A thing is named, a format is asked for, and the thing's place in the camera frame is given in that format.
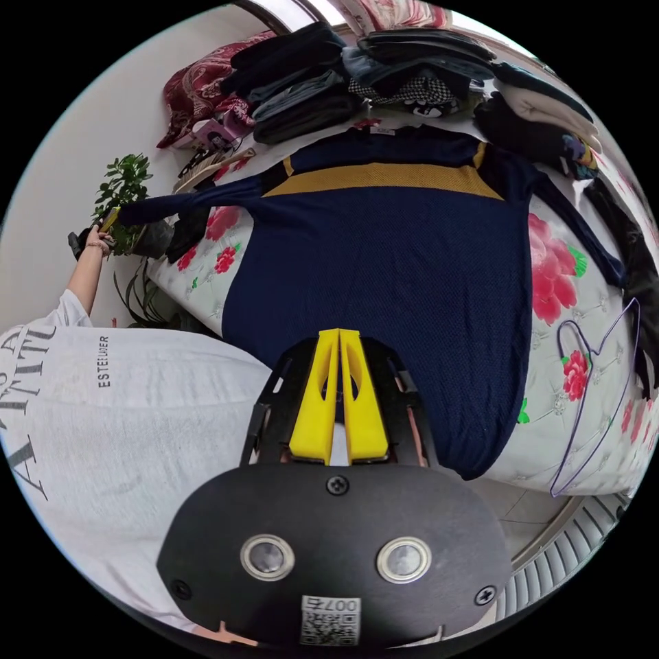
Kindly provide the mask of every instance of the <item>navy blue sweater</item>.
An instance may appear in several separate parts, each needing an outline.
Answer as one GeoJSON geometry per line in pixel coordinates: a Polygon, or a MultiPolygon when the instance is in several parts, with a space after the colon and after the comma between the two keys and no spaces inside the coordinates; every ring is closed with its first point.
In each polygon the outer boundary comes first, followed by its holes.
{"type": "Polygon", "coordinates": [[[224,305],[224,339],[269,367],[333,327],[390,345],[424,399],[440,464],[471,479],[505,447],[524,397],[534,193],[621,287],[621,263],[545,174],[474,137],[429,127],[395,136],[349,130],[264,174],[147,199],[120,219],[247,208],[255,224],[224,305]]]}

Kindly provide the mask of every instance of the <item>folded clothes pile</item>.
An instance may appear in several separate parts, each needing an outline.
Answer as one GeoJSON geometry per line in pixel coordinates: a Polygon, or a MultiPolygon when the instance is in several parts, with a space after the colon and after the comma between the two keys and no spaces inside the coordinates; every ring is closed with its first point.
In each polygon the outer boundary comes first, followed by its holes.
{"type": "Polygon", "coordinates": [[[427,116],[464,109],[473,81],[493,77],[494,58],[467,36],[424,28],[373,32],[343,50],[350,91],[427,116]]]}
{"type": "Polygon", "coordinates": [[[474,110],[474,120],[490,142],[532,163],[547,165],[576,181],[597,176],[597,160],[581,137],[555,124],[521,118],[499,92],[474,110]]]}
{"type": "Polygon", "coordinates": [[[574,133],[597,153],[602,145],[590,113],[575,98],[507,62],[493,64],[494,86],[510,109],[528,122],[552,124],[574,133]]]}
{"type": "Polygon", "coordinates": [[[255,44],[231,59],[224,93],[251,104],[254,140],[278,144],[350,119],[362,99],[348,91],[345,42],[326,23],[311,23],[255,44]]]}

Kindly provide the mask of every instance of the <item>screw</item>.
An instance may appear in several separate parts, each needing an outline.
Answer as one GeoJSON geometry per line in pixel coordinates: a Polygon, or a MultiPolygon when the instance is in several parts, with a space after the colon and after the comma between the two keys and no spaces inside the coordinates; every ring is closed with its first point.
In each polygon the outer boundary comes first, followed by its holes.
{"type": "Polygon", "coordinates": [[[496,595],[496,588],[494,586],[485,586],[476,593],[476,597],[474,598],[474,603],[476,604],[476,606],[485,606],[494,599],[495,595],[496,595]]]}
{"type": "Polygon", "coordinates": [[[190,587],[180,579],[175,579],[172,582],[172,592],[179,599],[190,599],[192,597],[192,591],[190,587]]]}
{"type": "Polygon", "coordinates": [[[327,481],[327,491],[334,496],[341,496],[348,491],[350,484],[344,476],[333,476],[327,481]]]}

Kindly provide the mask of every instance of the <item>qr code sticker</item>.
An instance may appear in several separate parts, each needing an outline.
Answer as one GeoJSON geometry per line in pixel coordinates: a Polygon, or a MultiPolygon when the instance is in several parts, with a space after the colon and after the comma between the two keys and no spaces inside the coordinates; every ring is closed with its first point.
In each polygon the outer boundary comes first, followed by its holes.
{"type": "Polygon", "coordinates": [[[302,645],[349,646],[359,644],[361,623],[359,598],[302,598],[302,645]]]}

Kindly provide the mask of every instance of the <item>green potted plant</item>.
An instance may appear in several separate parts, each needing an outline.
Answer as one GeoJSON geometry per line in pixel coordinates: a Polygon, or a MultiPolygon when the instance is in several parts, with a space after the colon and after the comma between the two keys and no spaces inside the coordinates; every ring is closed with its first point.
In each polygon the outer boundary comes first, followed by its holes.
{"type": "MultiPolygon", "coordinates": [[[[107,165],[105,177],[110,180],[99,186],[92,218],[98,220],[110,208],[148,197],[144,185],[145,181],[152,178],[148,168],[149,158],[142,153],[115,158],[114,162],[107,165]]],[[[172,240],[174,227],[167,220],[143,227],[123,227],[117,221],[109,233],[115,241],[113,253],[116,256],[135,254],[159,259],[172,240]]]]}

